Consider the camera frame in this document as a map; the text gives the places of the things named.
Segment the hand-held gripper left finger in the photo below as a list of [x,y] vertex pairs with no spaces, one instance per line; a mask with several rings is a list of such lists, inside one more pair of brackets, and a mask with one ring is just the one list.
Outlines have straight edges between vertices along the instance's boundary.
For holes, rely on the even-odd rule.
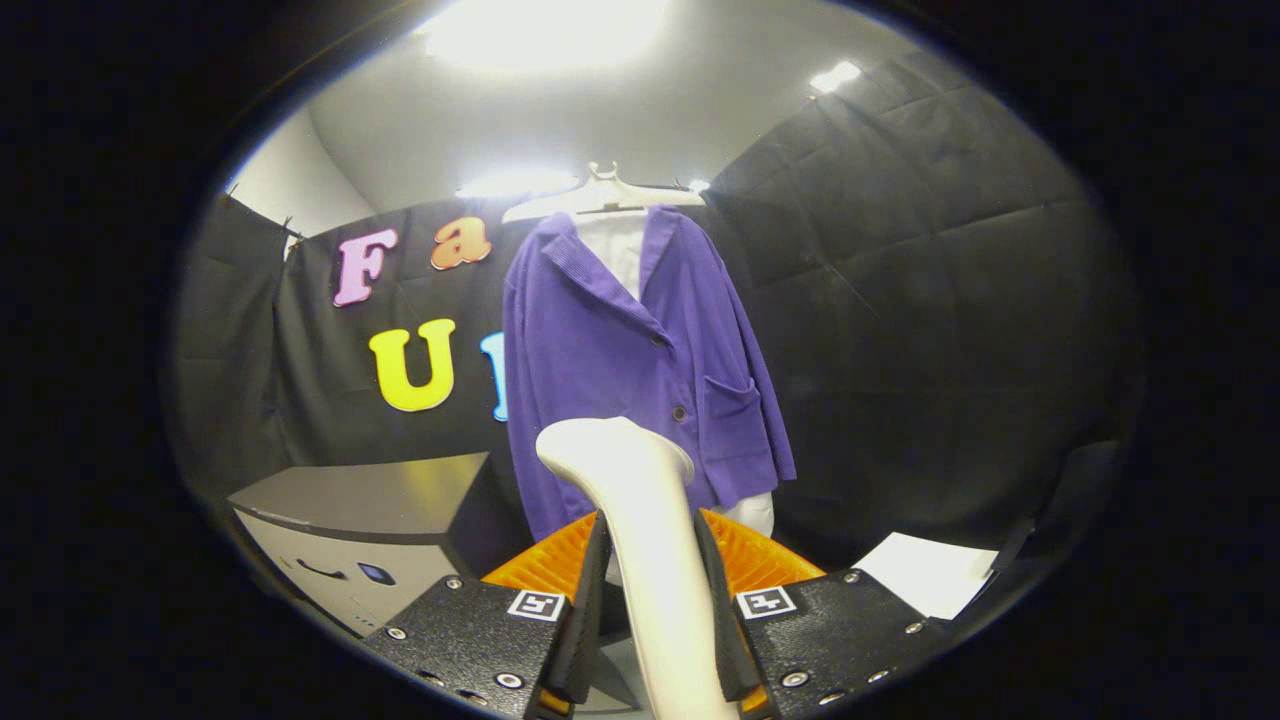
[[449,719],[571,719],[593,682],[609,548],[590,512],[486,577],[443,577],[362,651]]

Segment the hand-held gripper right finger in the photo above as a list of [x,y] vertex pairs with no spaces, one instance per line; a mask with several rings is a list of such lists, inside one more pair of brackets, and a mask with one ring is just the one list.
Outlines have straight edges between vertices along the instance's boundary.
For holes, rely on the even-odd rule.
[[850,719],[951,647],[947,621],[860,569],[823,573],[778,542],[703,509],[716,666],[744,719]]

